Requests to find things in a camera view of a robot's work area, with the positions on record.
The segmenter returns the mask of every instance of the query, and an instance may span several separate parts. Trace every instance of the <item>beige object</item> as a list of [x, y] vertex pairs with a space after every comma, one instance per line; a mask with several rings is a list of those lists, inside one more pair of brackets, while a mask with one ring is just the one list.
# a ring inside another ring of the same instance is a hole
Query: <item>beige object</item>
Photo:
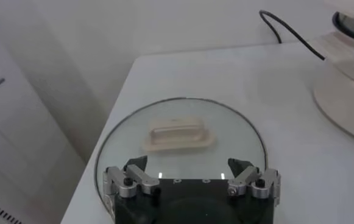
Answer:
[[354, 135], [354, 81], [340, 72], [326, 74], [316, 82], [314, 97], [322, 111]]
[[149, 124], [149, 135], [143, 149], [159, 151], [169, 149], [202, 148], [212, 145], [215, 136], [195, 117], [156, 120]]

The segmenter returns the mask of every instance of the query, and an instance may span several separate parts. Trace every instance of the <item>glass lid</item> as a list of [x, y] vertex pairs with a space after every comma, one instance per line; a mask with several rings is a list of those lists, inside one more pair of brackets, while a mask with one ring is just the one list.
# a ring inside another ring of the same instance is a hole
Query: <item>glass lid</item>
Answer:
[[207, 99], [173, 98], [140, 108], [107, 136], [97, 156], [95, 181], [147, 155], [145, 172], [155, 178], [231, 179], [228, 159], [266, 168], [266, 150], [253, 125], [232, 108]]

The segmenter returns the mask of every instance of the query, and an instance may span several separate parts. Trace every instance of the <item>black rubber seal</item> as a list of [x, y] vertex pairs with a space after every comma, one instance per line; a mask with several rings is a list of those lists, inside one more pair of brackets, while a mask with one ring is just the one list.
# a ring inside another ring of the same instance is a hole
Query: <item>black rubber seal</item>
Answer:
[[339, 20], [339, 12], [333, 15], [333, 24], [339, 31], [354, 39], [354, 31], [344, 26]]

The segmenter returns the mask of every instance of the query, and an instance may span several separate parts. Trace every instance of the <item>cabinet door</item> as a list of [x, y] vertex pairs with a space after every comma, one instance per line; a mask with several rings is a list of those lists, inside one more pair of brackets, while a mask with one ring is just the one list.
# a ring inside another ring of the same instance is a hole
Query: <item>cabinet door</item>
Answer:
[[0, 172], [58, 223], [85, 164], [1, 44], [0, 76]]

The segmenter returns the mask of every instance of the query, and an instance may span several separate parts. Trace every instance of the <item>white cabinet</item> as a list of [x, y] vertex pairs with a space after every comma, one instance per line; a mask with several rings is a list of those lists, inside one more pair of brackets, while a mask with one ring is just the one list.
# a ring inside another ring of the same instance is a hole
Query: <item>white cabinet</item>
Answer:
[[0, 206], [59, 223], [85, 164], [1, 45], [0, 75]]

